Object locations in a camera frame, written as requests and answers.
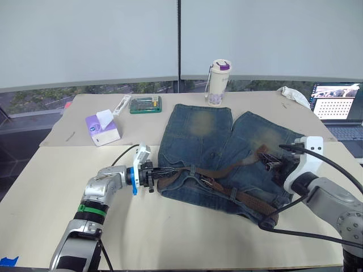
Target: laptop screen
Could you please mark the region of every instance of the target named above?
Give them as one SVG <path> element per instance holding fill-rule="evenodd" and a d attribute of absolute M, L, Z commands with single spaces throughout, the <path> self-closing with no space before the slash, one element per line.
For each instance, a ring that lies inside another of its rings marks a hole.
<path fill-rule="evenodd" d="M 316 82 L 310 108 L 322 121 L 360 122 L 363 120 L 363 84 Z"/>

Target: belt loop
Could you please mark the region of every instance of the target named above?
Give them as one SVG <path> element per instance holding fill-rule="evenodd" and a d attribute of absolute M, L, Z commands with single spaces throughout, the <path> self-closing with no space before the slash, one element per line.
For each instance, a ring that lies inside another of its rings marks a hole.
<path fill-rule="evenodd" d="M 235 201 L 236 200 L 236 194 L 237 194 L 237 188 L 233 187 L 231 194 L 229 196 L 229 200 Z"/>
<path fill-rule="evenodd" d="M 196 167 L 195 167 L 194 164 L 192 164 L 191 165 L 191 171 L 190 171 L 189 175 L 192 176 L 192 177 L 195 176 L 195 170 L 196 170 Z"/>

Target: white table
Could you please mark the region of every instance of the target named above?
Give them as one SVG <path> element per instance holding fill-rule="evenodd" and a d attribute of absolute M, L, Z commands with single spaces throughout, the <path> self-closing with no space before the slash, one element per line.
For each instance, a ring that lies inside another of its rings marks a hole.
<path fill-rule="evenodd" d="M 0 203 L 0 258 L 19 256 L 17 266 L 48 267 L 77 210 L 89 178 L 110 165 L 126 146 L 40 147 Z M 362 168 L 339 142 L 325 143 L 325 156 L 362 181 Z M 158 147 L 151 148 L 156 165 Z M 120 164 L 130 166 L 134 152 Z M 362 200 L 339 172 L 331 178 Z M 303 204 L 280 215 L 279 228 L 338 237 Z M 342 264 L 341 245 L 269 233 L 249 220 L 164 198 L 142 189 L 119 191 L 104 223 L 103 243 L 114 269 L 257 269 Z M 102 258 L 100 269 L 107 265 Z"/>
<path fill-rule="evenodd" d="M 203 93 L 159 95 L 162 98 L 161 113 L 130 114 L 125 108 L 121 115 L 115 118 L 115 123 L 123 136 L 108 145 L 131 145 L 140 142 L 159 145 L 175 104 L 207 106 Z M 94 146 L 87 131 L 85 118 L 105 109 L 113 111 L 123 96 L 123 94 L 77 95 L 40 146 Z M 281 92 L 227 92 L 222 106 L 231 109 L 234 120 L 249 110 L 295 132 L 322 136 L 326 142 L 336 141 L 311 110 L 287 99 L 281 95 Z"/>

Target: purple tissue box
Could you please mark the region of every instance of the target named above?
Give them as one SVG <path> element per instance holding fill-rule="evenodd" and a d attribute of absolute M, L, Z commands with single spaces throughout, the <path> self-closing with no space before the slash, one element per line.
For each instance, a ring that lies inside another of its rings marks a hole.
<path fill-rule="evenodd" d="M 111 121 L 105 129 L 102 129 L 97 116 L 91 115 L 86 118 L 86 123 L 88 133 L 97 146 L 102 146 L 121 139 L 114 121 Z"/>

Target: jeans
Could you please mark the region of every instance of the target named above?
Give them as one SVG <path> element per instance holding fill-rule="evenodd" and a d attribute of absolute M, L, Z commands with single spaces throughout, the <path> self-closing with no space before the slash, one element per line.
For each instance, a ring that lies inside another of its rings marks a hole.
<path fill-rule="evenodd" d="M 175 105 L 161 141 L 159 167 L 199 167 L 219 170 L 254 153 L 262 144 L 269 154 L 281 157 L 287 152 L 278 147 L 292 143 L 302 134 L 278 126 L 246 112 L 234 123 L 229 108 L 209 108 Z M 275 208 L 290 202 L 291 196 L 272 181 L 259 161 L 234 168 L 228 176 L 218 179 L 226 188 L 241 190 Z M 233 195 L 226 196 L 199 180 L 199 174 L 183 171 L 169 186 L 158 189 L 160 194 L 191 204 L 226 213 L 243 215 L 257 223 L 264 215 L 249 209 Z M 272 219 L 266 223 L 275 226 Z"/>

